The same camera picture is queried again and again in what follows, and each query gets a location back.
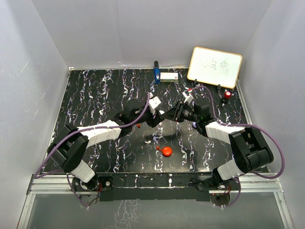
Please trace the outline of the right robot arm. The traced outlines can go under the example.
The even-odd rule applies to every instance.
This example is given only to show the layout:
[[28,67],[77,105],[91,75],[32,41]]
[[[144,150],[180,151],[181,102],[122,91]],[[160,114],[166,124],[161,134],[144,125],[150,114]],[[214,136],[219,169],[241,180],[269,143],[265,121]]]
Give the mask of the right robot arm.
[[215,168],[204,183],[224,189],[231,179],[252,172],[273,162],[274,155],[261,131],[254,127],[230,127],[219,124],[210,113],[210,106],[178,102],[162,114],[168,120],[195,123],[195,129],[207,138],[217,139],[231,146],[233,159]]

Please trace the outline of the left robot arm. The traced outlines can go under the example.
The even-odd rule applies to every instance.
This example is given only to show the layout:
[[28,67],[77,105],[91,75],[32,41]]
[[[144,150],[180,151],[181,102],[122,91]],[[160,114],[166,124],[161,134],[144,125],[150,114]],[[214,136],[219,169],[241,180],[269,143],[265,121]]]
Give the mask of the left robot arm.
[[74,127],[66,125],[61,134],[49,146],[47,153],[66,174],[81,180],[87,190],[98,186],[96,172],[83,160],[85,150],[95,144],[119,139],[132,131],[134,125],[146,123],[156,127],[164,120],[164,112],[151,107],[124,109],[101,124]]

